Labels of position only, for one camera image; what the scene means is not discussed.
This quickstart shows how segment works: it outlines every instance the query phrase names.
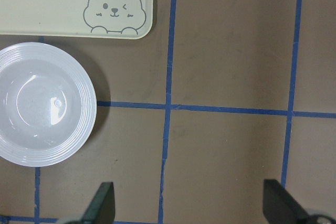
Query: plate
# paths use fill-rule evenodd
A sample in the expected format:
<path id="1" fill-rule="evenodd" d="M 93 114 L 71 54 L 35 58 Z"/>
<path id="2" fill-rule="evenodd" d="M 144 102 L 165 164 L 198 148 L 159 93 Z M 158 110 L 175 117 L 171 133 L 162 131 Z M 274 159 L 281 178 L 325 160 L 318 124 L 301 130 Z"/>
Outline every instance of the plate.
<path id="1" fill-rule="evenodd" d="M 27 42 L 0 51 L 0 156 L 15 164 L 59 163 L 88 139 L 97 112 L 92 82 L 63 50 Z"/>
<path id="2" fill-rule="evenodd" d="M 139 39 L 153 0 L 0 0 L 0 34 Z"/>

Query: white tray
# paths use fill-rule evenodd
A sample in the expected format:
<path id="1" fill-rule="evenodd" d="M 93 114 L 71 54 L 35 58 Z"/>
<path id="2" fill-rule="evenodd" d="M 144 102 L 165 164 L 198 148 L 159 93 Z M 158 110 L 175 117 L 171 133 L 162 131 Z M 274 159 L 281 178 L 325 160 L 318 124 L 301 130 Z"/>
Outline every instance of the white tray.
<path id="1" fill-rule="evenodd" d="M 153 0 L 0 0 L 0 6 L 0 34 L 139 39 L 153 20 Z"/>

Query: bear drawing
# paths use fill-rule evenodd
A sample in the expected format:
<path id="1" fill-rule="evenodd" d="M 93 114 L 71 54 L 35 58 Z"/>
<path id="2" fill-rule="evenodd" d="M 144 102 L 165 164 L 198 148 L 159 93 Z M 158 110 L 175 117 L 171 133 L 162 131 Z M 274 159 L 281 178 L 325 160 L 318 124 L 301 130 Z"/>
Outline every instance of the bear drawing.
<path id="1" fill-rule="evenodd" d="M 138 34 L 146 22 L 141 0 L 89 0 L 83 17 L 92 33 Z"/>

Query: bear paw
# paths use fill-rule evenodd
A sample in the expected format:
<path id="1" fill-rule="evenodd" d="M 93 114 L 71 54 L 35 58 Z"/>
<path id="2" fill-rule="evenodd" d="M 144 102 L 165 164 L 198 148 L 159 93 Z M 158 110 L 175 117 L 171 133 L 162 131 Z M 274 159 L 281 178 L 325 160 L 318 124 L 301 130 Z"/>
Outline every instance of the bear paw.
<path id="1" fill-rule="evenodd" d="M 93 34 L 107 34 L 108 32 L 105 29 L 105 27 L 96 26 L 91 30 L 91 33 L 93 33 Z"/>
<path id="2" fill-rule="evenodd" d="M 135 30 L 134 28 L 125 28 L 123 31 L 121 31 L 121 34 L 124 35 L 138 35 L 138 31 Z"/>

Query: white round object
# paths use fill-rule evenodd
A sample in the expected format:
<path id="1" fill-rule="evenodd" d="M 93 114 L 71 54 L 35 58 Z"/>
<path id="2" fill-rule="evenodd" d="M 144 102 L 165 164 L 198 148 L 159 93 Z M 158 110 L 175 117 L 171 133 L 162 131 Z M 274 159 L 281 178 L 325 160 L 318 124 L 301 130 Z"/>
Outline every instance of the white round object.
<path id="1" fill-rule="evenodd" d="M 0 51 L 0 156 L 40 167 L 78 151 L 96 120 L 84 68 L 63 50 L 27 42 Z"/>

